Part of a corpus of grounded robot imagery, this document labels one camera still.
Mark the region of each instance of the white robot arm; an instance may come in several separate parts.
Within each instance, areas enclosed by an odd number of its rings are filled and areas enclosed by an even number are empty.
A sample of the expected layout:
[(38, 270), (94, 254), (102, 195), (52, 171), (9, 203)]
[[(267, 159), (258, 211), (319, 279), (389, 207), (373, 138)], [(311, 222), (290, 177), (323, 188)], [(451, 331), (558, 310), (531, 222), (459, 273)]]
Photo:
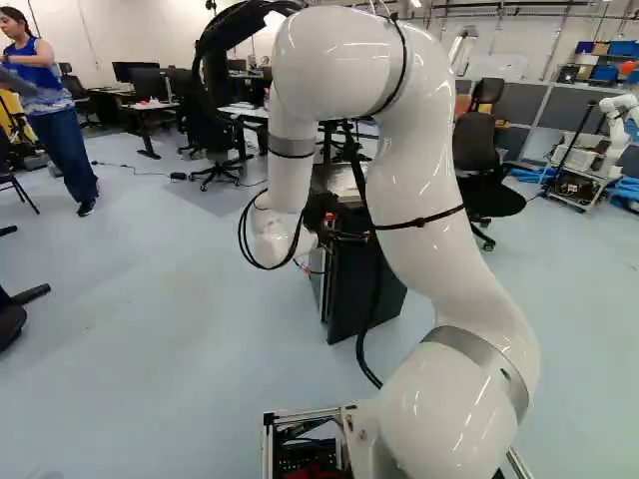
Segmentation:
[[(446, 54), (408, 23), (318, 6), (282, 25), (273, 76), (269, 190), (251, 211), (255, 258), (269, 266), (287, 255), (308, 198), (318, 121), (374, 115), (379, 147), (366, 184), (374, 224), (440, 217), (377, 228), (397, 277), (436, 310), (435, 328), (374, 400), (378, 440), (410, 478), (490, 478), (534, 394), (539, 350), (459, 208)], [(302, 229), (297, 253), (315, 240)]]
[(607, 174), (610, 166), (617, 163), (632, 140), (625, 130), (624, 114), (627, 113), (639, 125), (639, 101), (630, 93), (604, 98), (599, 102), (599, 110), (606, 115), (610, 130), (610, 147), (606, 151), (605, 165), (602, 167)]

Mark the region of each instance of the floor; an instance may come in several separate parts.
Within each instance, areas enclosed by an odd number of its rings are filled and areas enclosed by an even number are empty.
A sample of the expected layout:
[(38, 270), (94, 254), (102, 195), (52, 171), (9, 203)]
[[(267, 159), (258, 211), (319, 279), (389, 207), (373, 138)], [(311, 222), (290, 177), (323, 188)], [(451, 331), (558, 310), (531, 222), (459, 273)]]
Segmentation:
[[(186, 163), (172, 142), (157, 145), (161, 160), (143, 158), (140, 139), (126, 134), (87, 147), (93, 160), (138, 173), (206, 164)], [(53, 287), (0, 356), (0, 477), (257, 478), (263, 412), (374, 394), (353, 341), (325, 344), (306, 278), (242, 259), (237, 220), (259, 187), (203, 194), (163, 176), (95, 169), (101, 198), (86, 219), (46, 171), (21, 177), (40, 217), (0, 194), (2, 224), (20, 228), (0, 239), (0, 283)], [(245, 182), (264, 175), (264, 161), (253, 161)], [(498, 245), (486, 261), (543, 354), (521, 455), (537, 479), (636, 477), (639, 218), (608, 205), (583, 216), (539, 199), (489, 231)], [(370, 333), (371, 367), (388, 377), (432, 319), (429, 301), (410, 293), (401, 317)]]

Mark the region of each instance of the blue bin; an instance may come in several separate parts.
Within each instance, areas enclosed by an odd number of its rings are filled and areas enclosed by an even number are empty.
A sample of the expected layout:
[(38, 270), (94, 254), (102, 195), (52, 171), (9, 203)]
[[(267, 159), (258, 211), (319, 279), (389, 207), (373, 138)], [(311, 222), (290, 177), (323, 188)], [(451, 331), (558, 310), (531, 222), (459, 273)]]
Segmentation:
[(592, 69), (590, 78), (592, 80), (615, 82), (617, 80), (617, 75), (619, 75), (619, 70), (617, 69), (617, 67), (613, 67), (612, 65), (597, 65), (595, 68)]
[(628, 75), (628, 78), (626, 78), (626, 83), (631, 85), (639, 83), (639, 70), (633, 70), (632, 73)]
[(636, 45), (634, 40), (615, 40), (610, 42), (608, 54), (632, 57), (637, 53)]
[(575, 53), (592, 53), (595, 48), (595, 42), (577, 42)]
[(639, 127), (632, 119), (626, 120), (625, 130), (632, 137), (633, 142), (639, 141)]

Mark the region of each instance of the cardboard box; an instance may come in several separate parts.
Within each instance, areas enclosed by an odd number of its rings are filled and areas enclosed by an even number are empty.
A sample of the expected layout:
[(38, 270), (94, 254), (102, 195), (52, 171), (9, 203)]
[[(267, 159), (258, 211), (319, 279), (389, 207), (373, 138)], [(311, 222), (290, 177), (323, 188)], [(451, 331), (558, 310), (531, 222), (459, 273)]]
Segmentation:
[(595, 47), (592, 49), (592, 54), (606, 55), (608, 53), (609, 48), (610, 48), (609, 43), (602, 43), (602, 42), (595, 43)]
[(577, 73), (577, 80), (588, 80), (592, 74), (594, 65), (582, 65), (579, 67), (579, 73)]
[(575, 61), (577, 65), (596, 65), (599, 61), (599, 57), (597, 55), (590, 55), (588, 53), (581, 53), (579, 55), (575, 55)]

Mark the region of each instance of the blue sleeveless top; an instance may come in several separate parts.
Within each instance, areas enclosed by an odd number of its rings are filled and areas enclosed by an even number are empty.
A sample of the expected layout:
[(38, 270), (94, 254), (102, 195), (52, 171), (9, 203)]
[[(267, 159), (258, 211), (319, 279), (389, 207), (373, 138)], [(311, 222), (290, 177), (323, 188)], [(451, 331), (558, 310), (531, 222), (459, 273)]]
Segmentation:
[[(31, 37), (23, 48), (12, 43), (4, 49), (5, 55), (36, 55), (36, 38)], [(74, 107), (71, 94), (62, 87), (60, 68), (57, 63), (50, 67), (34, 67), (4, 62), (3, 66), (23, 80), (33, 84), (39, 94), (35, 97), (20, 96), (20, 103), (27, 115), (46, 115)]]

